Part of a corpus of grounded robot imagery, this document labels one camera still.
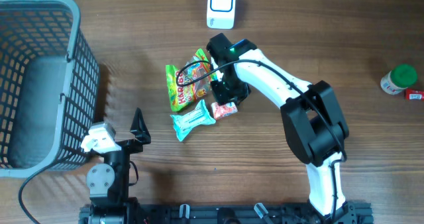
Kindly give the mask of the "small red tissue pack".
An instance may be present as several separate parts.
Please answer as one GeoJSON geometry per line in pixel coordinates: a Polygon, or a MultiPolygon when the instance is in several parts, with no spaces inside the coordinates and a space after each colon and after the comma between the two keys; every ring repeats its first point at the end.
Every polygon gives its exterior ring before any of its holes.
{"type": "Polygon", "coordinates": [[[214,102],[211,104],[211,109],[215,120],[222,119],[223,117],[227,117],[238,112],[234,102],[226,103],[224,105],[219,105],[217,102],[214,102]]]}

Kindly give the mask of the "mint green wipes pack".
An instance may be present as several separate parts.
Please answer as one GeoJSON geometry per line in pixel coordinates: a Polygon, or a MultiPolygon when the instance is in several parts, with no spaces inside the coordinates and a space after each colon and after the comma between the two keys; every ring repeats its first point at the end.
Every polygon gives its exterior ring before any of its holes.
{"type": "Polygon", "coordinates": [[[170,115],[177,139],[182,142],[189,133],[199,125],[213,125],[216,120],[210,115],[204,99],[199,101],[195,109],[185,115],[170,115]]]}

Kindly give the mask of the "green lid jar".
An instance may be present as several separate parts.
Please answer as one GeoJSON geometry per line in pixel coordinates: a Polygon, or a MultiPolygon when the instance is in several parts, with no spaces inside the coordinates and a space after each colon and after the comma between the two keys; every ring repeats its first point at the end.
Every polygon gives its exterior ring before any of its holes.
{"type": "Polygon", "coordinates": [[[416,69],[409,64],[400,64],[387,73],[380,81],[382,90],[397,95],[417,82],[416,69]]]}

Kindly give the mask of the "red stick packet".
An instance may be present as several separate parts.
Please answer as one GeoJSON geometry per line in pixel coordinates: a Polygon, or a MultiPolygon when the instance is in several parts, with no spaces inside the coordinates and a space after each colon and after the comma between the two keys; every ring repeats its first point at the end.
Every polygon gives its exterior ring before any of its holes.
{"type": "Polygon", "coordinates": [[[424,100],[424,91],[407,88],[405,90],[405,98],[407,100],[424,100]]]}

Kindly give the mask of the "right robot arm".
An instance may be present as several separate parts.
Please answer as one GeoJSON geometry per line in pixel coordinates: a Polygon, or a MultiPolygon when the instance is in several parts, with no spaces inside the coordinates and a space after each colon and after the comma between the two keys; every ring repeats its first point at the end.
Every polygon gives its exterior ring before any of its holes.
{"type": "Polygon", "coordinates": [[[348,126],[333,88],[312,84],[271,62],[251,41],[233,44],[224,34],[206,46],[217,79],[211,82],[219,105],[240,104],[255,87],[280,109],[286,142],[306,165],[309,203],[324,223],[337,223],[346,199],[341,190],[340,164],[346,162],[348,126]]]}

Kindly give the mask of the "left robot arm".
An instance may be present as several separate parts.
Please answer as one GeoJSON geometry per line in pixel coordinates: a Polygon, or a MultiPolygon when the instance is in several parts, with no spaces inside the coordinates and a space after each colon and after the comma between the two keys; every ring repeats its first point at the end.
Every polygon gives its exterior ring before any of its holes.
{"type": "Polygon", "coordinates": [[[135,197],[129,197],[130,169],[136,165],[130,155],[143,151],[151,143],[151,136],[144,123],[142,111],[137,108],[130,132],[133,139],[116,141],[116,132],[107,122],[94,123],[83,138],[81,147],[103,157],[103,162],[93,166],[87,173],[91,203],[80,209],[79,223],[124,224],[145,223],[143,210],[135,197]]]}

